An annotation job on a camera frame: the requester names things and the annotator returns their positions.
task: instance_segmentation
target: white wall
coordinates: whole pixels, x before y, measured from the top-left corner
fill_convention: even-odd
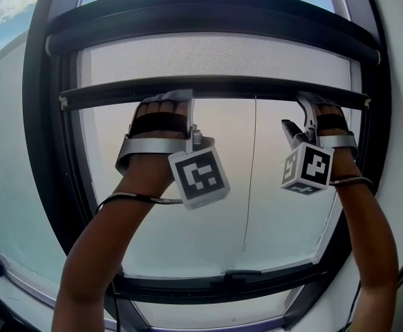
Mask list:
[[[391,224],[403,265],[403,0],[376,0],[387,35],[392,73],[391,137],[378,201]],[[335,332],[345,323],[358,273],[351,257],[336,280],[292,331]]]

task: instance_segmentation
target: window frame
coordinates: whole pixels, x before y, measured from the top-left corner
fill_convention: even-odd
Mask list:
[[[210,0],[169,0],[166,3],[156,0],[165,5],[165,8],[156,9],[153,6],[145,6],[145,1],[148,0],[98,0],[77,8],[79,0],[39,0],[35,8],[24,61],[23,106],[26,141],[41,202],[66,254],[93,217],[97,203],[87,161],[82,161],[86,160],[86,153],[81,135],[79,111],[63,112],[59,97],[62,92],[77,87],[76,63],[79,50],[109,40],[124,39],[126,35],[118,33],[114,28],[109,36],[102,35],[100,30],[100,34],[97,33],[95,38],[83,39],[83,45],[79,43],[80,38],[95,28],[98,32],[96,19],[107,21],[109,25],[116,24],[118,17],[112,16],[114,14],[135,19],[138,17],[136,11],[139,8],[176,11],[172,5],[176,5],[177,2],[180,5],[190,2],[195,5],[191,11],[200,18],[199,11],[211,4]],[[378,39],[371,30],[368,32],[363,29],[362,27],[365,27],[363,23],[359,23],[356,19],[353,21],[357,24],[298,0],[215,1],[215,8],[224,8],[224,11],[227,11],[224,16],[231,17],[236,14],[233,23],[226,26],[218,23],[206,25],[203,29],[191,29],[192,32],[237,33],[237,26],[244,26],[238,29],[238,33],[287,39],[361,62],[362,91],[368,94],[372,102],[368,109],[362,111],[360,157],[357,164],[377,187],[388,144],[388,127],[384,125],[389,125],[391,115],[390,87],[387,88],[390,72],[385,39]],[[367,0],[369,11],[373,11],[374,6],[373,0]],[[239,16],[243,15],[243,11],[255,17],[259,16],[261,26],[255,27],[240,19]],[[285,26],[281,29],[268,30],[266,26],[272,25],[269,17],[273,16],[283,18],[287,25],[295,26],[300,23],[317,28],[321,32],[326,31],[326,34],[311,35],[305,28],[305,33],[298,35],[294,28]],[[382,31],[377,11],[375,17],[377,25],[374,27]],[[76,24],[83,25],[84,29],[74,27]],[[161,32],[158,32],[171,33],[171,27],[171,24],[164,24]],[[157,30],[142,32],[139,26],[135,36],[145,35],[144,33],[154,34]],[[344,35],[342,40],[338,38],[341,35]],[[212,296],[211,279],[208,282],[203,281],[203,278],[184,279],[184,281],[178,279],[179,287],[171,287],[170,284],[174,283],[172,281],[158,281],[154,289],[150,282],[142,282],[149,279],[126,279],[117,276],[114,280],[116,296],[164,304],[209,304],[249,299],[305,284],[283,317],[284,326],[290,328],[324,293],[349,254],[348,228],[344,216],[341,215],[321,261],[313,267],[299,266],[281,273],[274,271],[263,273],[260,277],[249,277],[244,284],[229,286],[219,293],[217,291],[216,296]],[[182,289],[189,283],[194,284],[198,291],[183,291]]]

